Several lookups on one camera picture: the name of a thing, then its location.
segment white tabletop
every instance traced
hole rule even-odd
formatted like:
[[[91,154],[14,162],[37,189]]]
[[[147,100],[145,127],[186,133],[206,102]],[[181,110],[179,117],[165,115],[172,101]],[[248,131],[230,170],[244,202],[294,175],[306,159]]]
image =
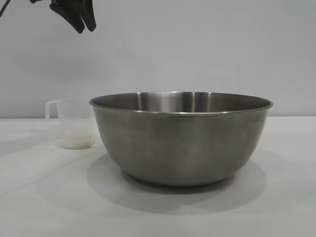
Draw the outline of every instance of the white tabletop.
[[[100,140],[56,145],[56,120],[0,120],[1,237],[297,237],[316,231],[316,117],[268,118],[236,176],[161,190],[123,175]]]

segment gray wall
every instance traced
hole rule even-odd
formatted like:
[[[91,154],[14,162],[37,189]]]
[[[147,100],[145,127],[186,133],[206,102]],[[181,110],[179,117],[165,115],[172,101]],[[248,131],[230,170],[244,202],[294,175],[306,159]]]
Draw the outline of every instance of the gray wall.
[[[0,19],[0,117],[48,100],[129,91],[261,96],[271,115],[316,115],[315,0],[94,0],[77,34],[50,1],[13,0]]]

